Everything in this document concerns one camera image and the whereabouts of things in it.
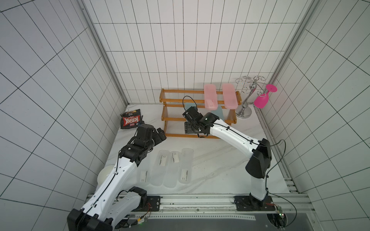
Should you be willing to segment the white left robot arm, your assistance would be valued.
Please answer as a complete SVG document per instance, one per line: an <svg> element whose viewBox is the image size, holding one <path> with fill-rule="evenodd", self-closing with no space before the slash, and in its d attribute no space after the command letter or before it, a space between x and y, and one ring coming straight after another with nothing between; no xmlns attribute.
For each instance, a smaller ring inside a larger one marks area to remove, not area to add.
<svg viewBox="0 0 370 231"><path fill-rule="evenodd" d="M103 184L81 209L73 209L67 217L70 231L111 231L134 210L146 208L147 192L132 187L116 201L123 186L153 148L166 140L165 132L152 125L140 125L135 135L121 148L116 164Z"/></svg>

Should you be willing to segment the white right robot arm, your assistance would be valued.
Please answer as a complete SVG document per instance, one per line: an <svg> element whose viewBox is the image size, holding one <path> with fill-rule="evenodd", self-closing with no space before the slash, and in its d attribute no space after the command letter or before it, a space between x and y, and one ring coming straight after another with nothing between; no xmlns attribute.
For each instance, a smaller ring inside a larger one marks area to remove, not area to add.
<svg viewBox="0 0 370 231"><path fill-rule="evenodd" d="M267 171L271 167L271 144L267 139L256 140L225 123L217 115L202 115L192 106L183 113L186 134L204 134L218 137L242 152L249 159L245 169L251 176L251 189L242 204L253 211L261 210L268 199Z"/></svg>

